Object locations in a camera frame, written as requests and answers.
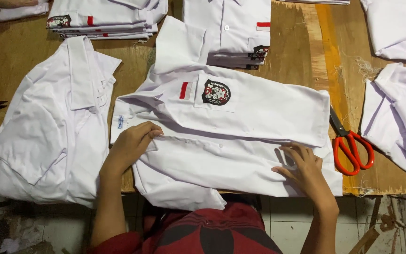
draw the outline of plywood table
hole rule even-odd
[[[181,0],[170,0],[169,15],[181,18]],[[0,23],[0,100],[10,101],[21,79],[51,56],[61,40],[45,30],[46,17]],[[364,12],[359,0],[349,6],[272,2],[271,47],[259,70],[240,70],[273,81],[329,91],[332,105],[346,128],[358,131],[364,99],[364,73],[358,64],[368,61],[383,68],[390,61],[373,57]],[[112,95],[134,92],[155,61],[155,36],[147,42],[93,41],[101,53],[121,59]],[[5,109],[0,110],[0,124]],[[373,168],[344,177],[344,193],[406,194],[406,173],[375,152]],[[346,158],[341,158],[348,165]],[[134,192],[132,171],[123,176],[122,192]]]

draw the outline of orange-handled scissors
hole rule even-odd
[[[374,150],[372,149],[371,144],[369,144],[368,141],[364,140],[360,135],[356,134],[355,132],[345,130],[341,124],[341,121],[339,120],[338,116],[336,115],[335,111],[333,110],[333,108],[331,106],[330,106],[330,119],[332,121],[333,127],[335,128],[335,131],[338,134],[338,136],[335,138],[335,142],[333,143],[333,155],[335,157],[336,168],[344,175],[352,176],[352,175],[358,174],[360,169],[366,170],[366,169],[372,167],[375,156],[374,156]],[[345,137],[347,139],[347,143],[349,144],[350,150],[347,148],[347,146],[342,141],[343,137]],[[366,165],[363,165],[361,163],[355,140],[357,140],[359,143],[361,143],[366,148],[366,151],[368,152],[369,159],[368,159],[368,163]],[[341,150],[344,152],[344,154],[347,156],[347,158],[349,158],[349,161],[353,164],[354,170],[352,172],[347,171],[339,162],[339,157],[338,157],[339,148],[341,148]]]

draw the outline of shirt collar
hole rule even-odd
[[[240,6],[244,5],[246,0],[234,0],[236,1]]]

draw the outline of red shirt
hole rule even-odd
[[[89,253],[282,254],[266,234],[260,214],[243,203],[228,203],[223,211],[172,213],[144,242],[138,233],[128,232],[106,240]]]

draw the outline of scissor blade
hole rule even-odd
[[[341,121],[339,120],[336,112],[333,110],[333,107],[330,106],[330,119],[332,120],[333,127],[335,131],[339,134],[339,136],[347,136],[349,134],[348,131],[344,129]]]

